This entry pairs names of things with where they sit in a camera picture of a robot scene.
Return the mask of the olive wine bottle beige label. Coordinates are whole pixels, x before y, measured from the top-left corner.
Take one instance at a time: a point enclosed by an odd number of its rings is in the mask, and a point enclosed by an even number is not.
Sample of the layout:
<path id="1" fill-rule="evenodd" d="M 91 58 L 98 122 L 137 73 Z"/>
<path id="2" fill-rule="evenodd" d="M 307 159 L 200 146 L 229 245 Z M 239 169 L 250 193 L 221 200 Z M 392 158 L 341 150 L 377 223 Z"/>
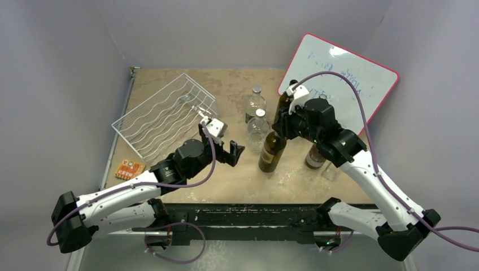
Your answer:
<path id="1" fill-rule="evenodd" d="M 287 145 L 287 140 L 282 138 L 277 132 L 270 132 L 263 145 L 260 154 L 258 166 L 264 173 L 272 173 L 277 168 L 282 157 L 283 151 Z"/>

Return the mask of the dark green wine bottle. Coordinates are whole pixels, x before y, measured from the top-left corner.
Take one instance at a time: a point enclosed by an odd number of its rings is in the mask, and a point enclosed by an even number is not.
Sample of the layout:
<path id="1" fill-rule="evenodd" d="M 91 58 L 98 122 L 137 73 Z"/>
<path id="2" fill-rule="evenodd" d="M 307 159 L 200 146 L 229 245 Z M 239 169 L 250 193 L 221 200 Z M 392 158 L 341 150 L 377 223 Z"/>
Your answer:
<path id="1" fill-rule="evenodd" d="M 275 113 L 275 118 L 274 118 L 274 123 L 278 120 L 279 115 L 280 115 L 280 109 L 283 107 L 290 107 L 291 101 L 294 99 L 294 93 L 295 90 L 292 90 L 292 88 L 298 83 L 297 80 L 291 80 L 289 82 L 289 86 L 287 87 L 286 91 L 284 91 L 277 103 L 276 107 L 276 113 Z"/>

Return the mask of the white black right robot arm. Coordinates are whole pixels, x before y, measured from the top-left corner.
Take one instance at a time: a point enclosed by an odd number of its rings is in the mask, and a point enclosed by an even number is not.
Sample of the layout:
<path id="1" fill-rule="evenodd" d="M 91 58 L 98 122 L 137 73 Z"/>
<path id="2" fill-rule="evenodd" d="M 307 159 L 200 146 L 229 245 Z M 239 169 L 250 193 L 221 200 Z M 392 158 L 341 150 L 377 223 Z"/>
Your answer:
<path id="1" fill-rule="evenodd" d="M 315 98 L 304 105 L 280 106 L 273 130 L 282 138 L 304 138 L 319 154 L 351 177 L 373 200 L 380 214 L 329 199 L 317 214 L 319 226 L 330 230 L 343 226 L 375 239 L 392 259 L 403 261 L 437 226 L 441 217 L 434 209 L 410 199 L 379 166 L 359 136 L 336 120 L 327 100 Z"/>

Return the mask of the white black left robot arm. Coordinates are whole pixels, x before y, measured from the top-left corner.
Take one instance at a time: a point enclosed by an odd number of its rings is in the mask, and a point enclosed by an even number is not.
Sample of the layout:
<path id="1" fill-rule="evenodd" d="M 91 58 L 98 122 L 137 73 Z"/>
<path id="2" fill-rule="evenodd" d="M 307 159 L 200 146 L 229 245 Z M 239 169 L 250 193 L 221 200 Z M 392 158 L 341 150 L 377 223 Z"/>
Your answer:
<path id="1" fill-rule="evenodd" d="M 53 229 L 47 245 L 61 253 L 77 251 L 102 233 L 127 228 L 151 227 L 161 231 L 168 225 L 168 215 L 154 205 L 156 197 L 180 188 L 199 186 L 207 181 L 216 163 L 235 167 L 245 150 L 230 141 L 229 151 L 221 140 L 224 127 L 198 125 L 200 140 L 189 139 L 164 160 L 137 177 L 86 195 L 68 191 L 59 196 L 51 215 Z"/>

